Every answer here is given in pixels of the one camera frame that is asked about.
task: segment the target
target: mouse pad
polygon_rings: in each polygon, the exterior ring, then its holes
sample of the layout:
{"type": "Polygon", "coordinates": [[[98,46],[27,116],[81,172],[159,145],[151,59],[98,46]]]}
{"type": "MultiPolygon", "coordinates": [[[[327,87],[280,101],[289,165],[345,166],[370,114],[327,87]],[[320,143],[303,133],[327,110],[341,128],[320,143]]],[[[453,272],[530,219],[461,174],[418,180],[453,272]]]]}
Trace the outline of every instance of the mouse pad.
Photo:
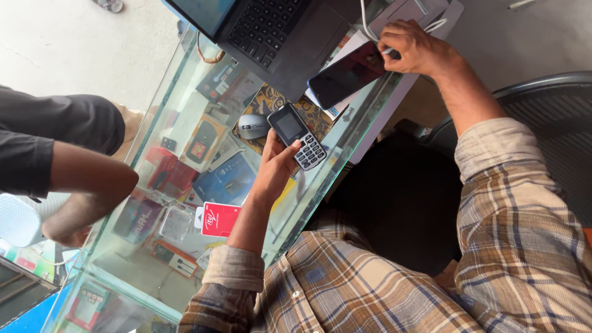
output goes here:
{"type": "MultiPolygon", "coordinates": [[[[268,116],[271,113],[275,112],[277,109],[282,107],[286,103],[286,98],[278,93],[275,89],[270,87],[268,84],[263,84],[263,87],[255,94],[255,97],[244,111],[243,114],[263,114],[264,116],[268,116]]],[[[325,135],[329,132],[331,127],[333,127],[333,122],[331,118],[329,118],[321,109],[314,105],[313,103],[309,102],[306,97],[301,97],[297,103],[294,103],[294,107],[298,110],[298,114],[306,125],[308,129],[317,137],[318,141],[320,142],[325,135]]],[[[237,132],[238,130],[238,123],[234,125],[232,128],[232,134],[238,137],[241,141],[247,144],[249,147],[253,148],[258,154],[263,154],[263,147],[265,146],[265,141],[267,137],[260,137],[258,139],[243,139],[237,132]]]]}

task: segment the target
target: white floor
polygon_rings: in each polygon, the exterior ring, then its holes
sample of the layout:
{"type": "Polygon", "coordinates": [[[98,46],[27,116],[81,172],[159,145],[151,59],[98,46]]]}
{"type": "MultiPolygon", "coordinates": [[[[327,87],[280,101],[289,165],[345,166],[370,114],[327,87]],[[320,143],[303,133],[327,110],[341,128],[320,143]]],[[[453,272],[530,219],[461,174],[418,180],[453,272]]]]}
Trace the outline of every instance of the white floor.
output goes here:
{"type": "Polygon", "coordinates": [[[592,1],[459,0],[465,12],[446,39],[491,90],[592,70],[592,1]]]}
{"type": "Polygon", "coordinates": [[[146,110],[179,39],[160,0],[0,0],[0,84],[33,95],[95,94],[146,110]]]}

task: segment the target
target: plaid shirt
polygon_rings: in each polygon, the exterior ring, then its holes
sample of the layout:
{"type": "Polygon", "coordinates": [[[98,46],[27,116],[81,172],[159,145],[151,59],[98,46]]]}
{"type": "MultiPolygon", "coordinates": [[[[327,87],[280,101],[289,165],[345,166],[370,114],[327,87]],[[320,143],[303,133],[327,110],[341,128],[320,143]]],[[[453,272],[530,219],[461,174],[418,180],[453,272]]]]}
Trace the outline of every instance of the plaid shirt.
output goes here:
{"type": "Polygon", "coordinates": [[[372,253],[333,216],[265,272],[253,253],[216,248],[178,331],[592,331],[592,252],[532,132],[508,118],[476,124],[456,161],[454,288],[372,253]]]}

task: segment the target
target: gray mouse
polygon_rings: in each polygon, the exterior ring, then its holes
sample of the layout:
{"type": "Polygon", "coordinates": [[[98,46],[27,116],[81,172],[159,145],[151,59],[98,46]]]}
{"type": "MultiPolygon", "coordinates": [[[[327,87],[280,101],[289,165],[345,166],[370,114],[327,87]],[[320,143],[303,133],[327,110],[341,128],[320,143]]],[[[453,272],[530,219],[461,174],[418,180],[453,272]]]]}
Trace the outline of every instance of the gray mouse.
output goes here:
{"type": "Polygon", "coordinates": [[[243,139],[257,139],[266,136],[270,128],[266,116],[262,114],[244,114],[239,119],[238,133],[243,139]]]}

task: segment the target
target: shirt sleeve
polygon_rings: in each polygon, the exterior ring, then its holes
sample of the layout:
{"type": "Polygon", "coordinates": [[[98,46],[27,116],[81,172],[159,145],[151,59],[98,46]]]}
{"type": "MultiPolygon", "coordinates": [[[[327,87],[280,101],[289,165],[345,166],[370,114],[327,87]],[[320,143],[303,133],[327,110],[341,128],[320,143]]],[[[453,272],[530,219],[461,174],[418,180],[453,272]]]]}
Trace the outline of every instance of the shirt sleeve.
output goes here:
{"type": "Polygon", "coordinates": [[[510,118],[483,121],[455,158],[465,183],[455,281],[469,314],[487,331],[591,327],[592,251],[533,133],[510,118]]]}
{"type": "Polygon", "coordinates": [[[119,109],[99,96],[35,97],[0,86],[0,129],[113,155],[126,124],[119,109]]]}
{"type": "Polygon", "coordinates": [[[0,191],[46,198],[53,139],[0,130],[0,191]]]}
{"type": "Polygon", "coordinates": [[[228,245],[214,248],[203,286],[185,309],[178,332],[248,332],[264,270],[263,259],[252,252],[228,245]]]}

